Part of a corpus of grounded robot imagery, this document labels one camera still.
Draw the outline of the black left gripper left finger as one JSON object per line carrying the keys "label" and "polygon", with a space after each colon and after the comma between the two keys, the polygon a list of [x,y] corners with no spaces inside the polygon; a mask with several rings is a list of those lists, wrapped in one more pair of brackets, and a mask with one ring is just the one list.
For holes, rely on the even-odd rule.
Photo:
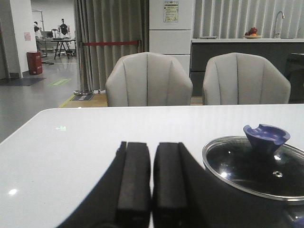
{"label": "black left gripper left finger", "polygon": [[115,158],[61,228],[147,228],[151,161],[148,147],[121,142]]}

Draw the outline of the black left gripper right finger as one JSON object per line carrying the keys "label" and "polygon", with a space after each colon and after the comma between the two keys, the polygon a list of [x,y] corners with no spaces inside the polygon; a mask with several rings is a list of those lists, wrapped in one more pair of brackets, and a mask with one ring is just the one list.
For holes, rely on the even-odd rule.
{"label": "black left gripper right finger", "polygon": [[203,169],[182,143],[160,143],[153,168],[156,228],[292,228],[286,204],[240,191]]}

